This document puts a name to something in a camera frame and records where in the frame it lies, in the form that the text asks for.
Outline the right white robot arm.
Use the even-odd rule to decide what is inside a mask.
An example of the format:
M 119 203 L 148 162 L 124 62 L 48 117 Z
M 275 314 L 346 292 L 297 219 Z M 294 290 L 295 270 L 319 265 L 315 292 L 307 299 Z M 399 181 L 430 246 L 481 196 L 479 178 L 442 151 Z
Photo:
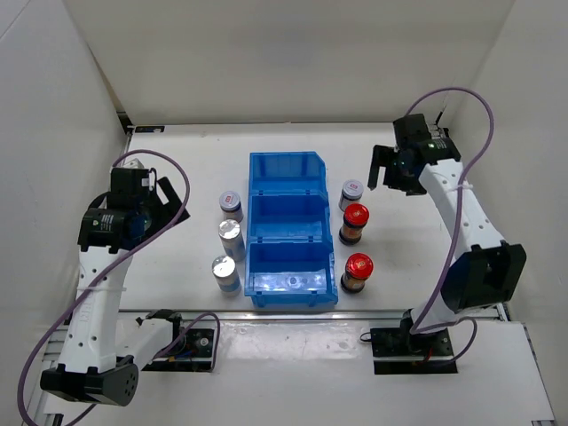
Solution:
M 431 335 L 459 323 L 467 314 L 509 301 L 525 267 L 526 253 L 510 244 L 493 226 L 463 178 L 465 166 L 455 143 L 431 134 L 423 114 L 409 114 L 393 123 L 394 146 L 373 149 L 368 186 L 383 183 L 407 195 L 428 195 L 451 237 L 450 264 L 433 295 L 408 311 L 401 321 L 398 343 L 417 355 Z

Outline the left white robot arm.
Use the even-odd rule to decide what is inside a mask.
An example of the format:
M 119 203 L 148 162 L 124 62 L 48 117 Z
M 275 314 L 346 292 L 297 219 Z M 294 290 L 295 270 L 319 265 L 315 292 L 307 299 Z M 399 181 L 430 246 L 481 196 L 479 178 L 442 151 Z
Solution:
M 138 159 L 112 168 L 107 192 L 83 215 L 78 245 L 78 305 L 70 321 L 58 364 L 42 372 L 40 387 L 71 402 L 127 406 L 140 371 L 163 351 L 185 348 L 180 314 L 150 312 L 136 319 L 133 331 L 116 342 L 125 278 L 135 253 L 171 227 L 187 220 L 186 198 L 178 197 L 166 177 Z

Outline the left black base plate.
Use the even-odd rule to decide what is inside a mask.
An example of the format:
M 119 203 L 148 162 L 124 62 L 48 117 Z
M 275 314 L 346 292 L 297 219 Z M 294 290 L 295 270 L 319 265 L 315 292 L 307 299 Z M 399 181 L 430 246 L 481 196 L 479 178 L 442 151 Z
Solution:
M 215 313 L 202 313 L 186 326 L 179 312 L 159 310 L 146 318 L 167 320 L 172 324 L 173 339 L 180 336 L 180 340 L 164 356 L 148 363 L 143 371 L 210 373 L 214 370 L 221 331 L 220 318 Z

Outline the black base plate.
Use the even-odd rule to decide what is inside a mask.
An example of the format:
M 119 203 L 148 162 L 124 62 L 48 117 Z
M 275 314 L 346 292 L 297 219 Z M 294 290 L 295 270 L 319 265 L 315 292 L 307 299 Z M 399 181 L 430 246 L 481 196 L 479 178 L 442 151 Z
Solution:
M 419 337 L 416 344 L 400 328 L 371 328 L 361 334 L 370 343 L 375 375 L 455 375 L 454 349 L 447 330 Z
M 146 318 L 167 320 L 172 324 L 173 339 L 180 336 L 180 340 L 164 356 L 148 363 L 143 371 L 210 373 L 214 370 L 221 331 L 220 318 L 215 313 L 202 313 L 186 326 L 179 312 L 159 310 Z

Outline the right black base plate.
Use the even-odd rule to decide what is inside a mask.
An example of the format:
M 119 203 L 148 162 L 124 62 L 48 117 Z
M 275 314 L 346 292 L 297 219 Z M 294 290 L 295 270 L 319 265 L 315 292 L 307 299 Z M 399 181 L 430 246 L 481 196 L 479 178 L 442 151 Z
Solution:
M 416 344 L 400 328 L 371 328 L 361 334 L 370 343 L 375 375 L 455 375 L 454 349 L 447 330 L 419 337 Z

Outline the small dark label left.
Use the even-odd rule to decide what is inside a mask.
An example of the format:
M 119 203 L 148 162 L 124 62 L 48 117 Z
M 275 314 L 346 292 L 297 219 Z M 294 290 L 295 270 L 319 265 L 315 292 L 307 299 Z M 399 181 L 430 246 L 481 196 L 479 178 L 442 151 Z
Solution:
M 136 126 L 134 133 L 163 133 L 165 126 Z

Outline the blue three-compartment plastic bin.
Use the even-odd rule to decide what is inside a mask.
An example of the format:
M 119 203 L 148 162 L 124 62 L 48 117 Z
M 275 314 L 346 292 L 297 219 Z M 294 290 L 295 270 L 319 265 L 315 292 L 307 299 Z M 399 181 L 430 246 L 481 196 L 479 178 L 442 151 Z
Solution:
M 326 165 L 315 152 L 249 156 L 244 293 L 256 308 L 338 302 Z

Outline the red-lid jar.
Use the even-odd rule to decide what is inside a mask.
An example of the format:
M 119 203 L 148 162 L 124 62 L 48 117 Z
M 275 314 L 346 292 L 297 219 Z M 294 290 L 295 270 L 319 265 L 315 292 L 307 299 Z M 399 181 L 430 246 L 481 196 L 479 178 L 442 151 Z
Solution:
M 372 259 L 364 253 L 354 253 L 346 261 L 341 277 L 342 289 L 351 294 L 361 292 L 374 270 Z
M 343 213 L 343 225 L 339 231 L 339 239 L 345 245 L 357 244 L 369 220 L 369 210 L 360 203 L 350 204 Z

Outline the white-lid jar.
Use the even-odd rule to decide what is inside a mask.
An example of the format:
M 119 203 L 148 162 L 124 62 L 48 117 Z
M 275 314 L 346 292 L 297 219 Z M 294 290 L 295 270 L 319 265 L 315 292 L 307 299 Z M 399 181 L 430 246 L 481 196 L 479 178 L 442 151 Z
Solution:
M 219 206 L 225 220 L 234 220 L 240 223 L 243 219 L 241 198 L 235 191 L 223 192 L 219 197 Z
M 363 184 L 357 179 L 348 179 L 343 183 L 338 207 L 341 211 L 352 203 L 358 203 L 364 193 Z

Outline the silver-top bottle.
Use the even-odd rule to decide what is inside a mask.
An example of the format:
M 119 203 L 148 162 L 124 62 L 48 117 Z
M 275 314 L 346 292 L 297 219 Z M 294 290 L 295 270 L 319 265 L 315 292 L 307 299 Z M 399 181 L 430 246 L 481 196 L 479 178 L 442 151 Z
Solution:
M 246 257 L 246 247 L 241 232 L 241 225 L 234 219 L 226 219 L 218 226 L 218 235 L 225 253 L 235 262 L 241 262 Z
M 220 291 L 225 296 L 236 296 L 241 292 L 241 279 L 235 261 L 229 256 L 218 256 L 211 265 L 212 274 Z

